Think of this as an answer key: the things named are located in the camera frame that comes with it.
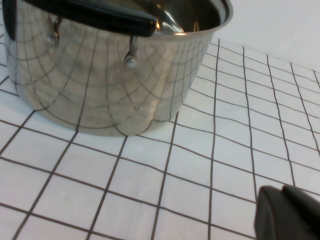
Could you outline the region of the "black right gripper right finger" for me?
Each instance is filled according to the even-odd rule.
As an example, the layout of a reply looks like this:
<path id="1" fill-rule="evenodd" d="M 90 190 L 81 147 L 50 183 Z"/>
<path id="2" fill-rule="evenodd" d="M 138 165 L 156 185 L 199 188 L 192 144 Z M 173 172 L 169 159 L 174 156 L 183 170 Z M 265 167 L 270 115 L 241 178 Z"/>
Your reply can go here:
<path id="1" fill-rule="evenodd" d="M 320 239 L 320 202 L 295 186 L 284 186 L 282 193 L 288 198 L 309 231 Z"/>

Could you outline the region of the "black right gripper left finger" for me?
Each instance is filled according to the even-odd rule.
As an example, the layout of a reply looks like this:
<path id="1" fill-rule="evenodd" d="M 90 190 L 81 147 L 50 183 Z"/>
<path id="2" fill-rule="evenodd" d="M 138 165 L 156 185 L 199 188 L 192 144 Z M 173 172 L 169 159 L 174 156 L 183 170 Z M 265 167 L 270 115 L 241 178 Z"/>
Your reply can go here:
<path id="1" fill-rule="evenodd" d="M 254 229 L 258 240 L 293 240 L 299 236 L 297 212 L 280 189 L 260 188 Z"/>

